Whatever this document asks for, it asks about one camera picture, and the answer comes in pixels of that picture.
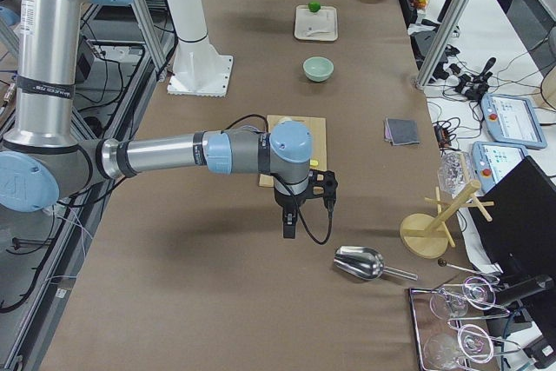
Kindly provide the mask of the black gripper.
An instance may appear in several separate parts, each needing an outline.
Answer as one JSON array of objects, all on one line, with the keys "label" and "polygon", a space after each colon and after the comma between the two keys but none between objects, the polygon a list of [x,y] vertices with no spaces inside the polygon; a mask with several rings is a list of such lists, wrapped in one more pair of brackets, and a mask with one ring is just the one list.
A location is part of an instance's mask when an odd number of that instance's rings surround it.
[{"label": "black gripper", "polygon": [[296,223],[298,219],[297,209],[300,208],[308,198],[308,190],[291,194],[285,189],[274,187],[274,199],[283,208],[282,210],[282,233],[284,239],[295,239]]}]

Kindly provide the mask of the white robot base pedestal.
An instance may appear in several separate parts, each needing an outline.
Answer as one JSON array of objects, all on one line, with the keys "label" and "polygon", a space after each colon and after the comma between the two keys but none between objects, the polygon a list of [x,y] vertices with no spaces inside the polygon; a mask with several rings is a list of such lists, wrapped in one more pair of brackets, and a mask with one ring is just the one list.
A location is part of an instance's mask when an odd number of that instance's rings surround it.
[{"label": "white robot base pedestal", "polygon": [[234,58],[218,53],[209,40],[202,0],[168,0],[178,45],[168,92],[224,97]]}]

